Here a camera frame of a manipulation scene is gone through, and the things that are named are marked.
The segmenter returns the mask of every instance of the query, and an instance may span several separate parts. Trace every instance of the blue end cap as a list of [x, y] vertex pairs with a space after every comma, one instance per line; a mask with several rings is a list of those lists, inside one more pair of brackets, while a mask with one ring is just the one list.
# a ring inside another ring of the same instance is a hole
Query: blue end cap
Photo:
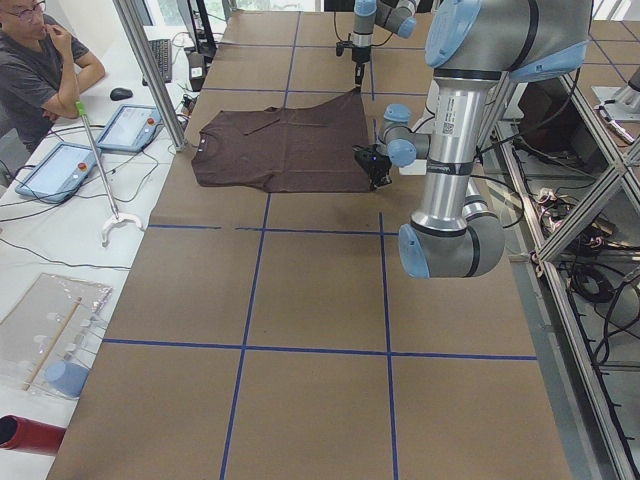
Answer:
[[513, 83], [539, 82], [572, 72], [584, 63], [588, 44], [589, 42], [586, 40], [576, 43], [548, 57], [520, 67], [509, 74], [509, 80]]
[[401, 103], [392, 103], [384, 111], [384, 119], [390, 122], [409, 123], [411, 110]]
[[396, 167], [411, 165], [418, 156], [415, 145], [403, 138], [391, 140], [387, 145], [387, 154]]
[[404, 271], [410, 277], [429, 278], [429, 265], [422, 251], [422, 245], [418, 235], [411, 225], [404, 224], [400, 227], [398, 248], [400, 249], [400, 261]]
[[438, 8], [429, 29], [425, 59], [438, 68], [460, 48], [478, 18], [482, 0], [451, 0]]
[[368, 17], [376, 13], [376, 0], [356, 0], [353, 12], [360, 17]]
[[401, 38], [409, 38], [416, 29], [416, 19], [414, 17], [407, 18], [398, 29], [398, 36]]

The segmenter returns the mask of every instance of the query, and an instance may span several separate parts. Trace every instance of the brown t-shirt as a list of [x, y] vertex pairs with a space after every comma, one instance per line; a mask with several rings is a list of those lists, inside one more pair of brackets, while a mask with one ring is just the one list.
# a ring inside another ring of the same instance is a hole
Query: brown t-shirt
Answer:
[[203, 186], [367, 192], [353, 151], [367, 143], [362, 99], [351, 91], [312, 108], [221, 111], [200, 131], [192, 166]]

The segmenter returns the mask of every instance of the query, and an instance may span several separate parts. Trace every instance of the table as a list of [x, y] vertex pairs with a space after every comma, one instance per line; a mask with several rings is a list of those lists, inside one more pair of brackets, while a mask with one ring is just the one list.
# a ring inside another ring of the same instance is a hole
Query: table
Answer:
[[[149, 38], [173, 38], [180, 30], [148, 27], [147, 35]], [[178, 106], [183, 95], [182, 87], [186, 83], [188, 63], [179, 48], [174, 48], [174, 53], [176, 54], [173, 69], [174, 82], [168, 84], [167, 88], [175, 105]], [[114, 40], [113, 45], [101, 60], [107, 69], [107, 76], [81, 96], [93, 124], [104, 125], [121, 103], [153, 105], [149, 89], [141, 84], [140, 69], [124, 34], [122, 38]], [[109, 100], [109, 92], [114, 87], [129, 88], [134, 92], [134, 96], [125, 102], [112, 102]], [[60, 119], [54, 126], [54, 130], [78, 125], [82, 125], [80, 120]], [[66, 131], [60, 135], [65, 141], [88, 144], [82, 129]], [[55, 136], [45, 139], [31, 156], [28, 164], [37, 164], [58, 141], [59, 139]], [[146, 226], [173, 160], [174, 149], [167, 132], [160, 131], [145, 152], [149, 156], [138, 155], [125, 165], [122, 163], [128, 160], [129, 156], [105, 154], [103, 164], [110, 172], [108, 177], [114, 195], [121, 199], [133, 197], [142, 179], [150, 174], [144, 180], [139, 194], [133, 201], [119, 204], [121, 211], [139, 216]], [[22, 171], [19, 178], [24, 178], [26, 174], [26, 171]], [[92, 172], [91, 177], [98, 177], [97, 169]], [[100, 193], [104, 193], [104, 187], [99, 178], [83, 186], [78, 192], [82, 196]], [[30, 248], [48, 258], [72, 264], [91, 263], [130, 267], [133, 263], [144, 236], [144, 233], [133, 224], [113, 229], [109, 234], [108, 248], [101, 246], [102, 224], [112, 214], [106, 197], [73, 198], [58, 208], [32, 218], [7, 221], [10, 218], [38, 214], [50, 207], [39, 202], [8, 206], [22, 201], [24, 198], [18, 196], [13, 191], [13, 187], [10, 187], [0, 199], [0, 228], [2, 228], [0, 238]], [[0, 302], [0, 318], [4, 318], [11, 311], [41, 272], [47, 272], [112, 287], [111, 299], [102, 311], [103, 318], [108, 320], [128, 275], [127, 270], [53, 265], [41, 261], [27, 251], [17, 250], [4, 243], [0, 244], [0, 265], [0, 292], [3, 300]], [[74, 401], [31, 395], [2, 386], [0, 389], [2, 392], [0, 405], [3, 412], [43, 422], [67, 425], [76, 406]], [[7, 478], [44, 478], [52, 461], [51, 457], [0, 451], [3, 475], [7, 475]]]
[[[187, 138], [221, 109], [352, 88], [332, 20], [234, 15]], [[337, 20], [346, 36], [352, 15]], [[371, 134], [388, 103], [422, 113], [430, 20], [374, 52]], [[571, 478], [506, 258], [475, 279], [402, 270], [396, 232], [421, 178], [367, 194], [200, 188], [193, 154], [171, 165], [49, 480]]]

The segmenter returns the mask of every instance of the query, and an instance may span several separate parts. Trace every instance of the window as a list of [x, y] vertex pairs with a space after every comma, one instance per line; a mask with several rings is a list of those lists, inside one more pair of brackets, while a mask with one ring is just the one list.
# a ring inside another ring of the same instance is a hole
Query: window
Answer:
[[[179, 26], [182, 18], [178, 13], [176, 1], [184, 0], [145, 0], [154, 25]], [[305, 12], [321, 12], [323, 0], [205, 0], [209, 23], [214, 33], [223, 33], [226, 27], [225, 7], [231, 9], [235, 4], [243, 10], [292, 10]]]
[[596, 20], [624, 20], [631, 0], [595, 0], [593, 18]]

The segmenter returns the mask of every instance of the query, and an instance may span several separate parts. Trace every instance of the man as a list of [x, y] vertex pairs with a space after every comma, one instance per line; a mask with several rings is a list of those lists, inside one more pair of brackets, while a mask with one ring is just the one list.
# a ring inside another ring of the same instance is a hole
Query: man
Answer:
[[44, 6], [0, 0], [0, 104], [30, 153], [58, 117], [78, 117], [80, 94], [105, 74], [100, 60], [45, 15]]

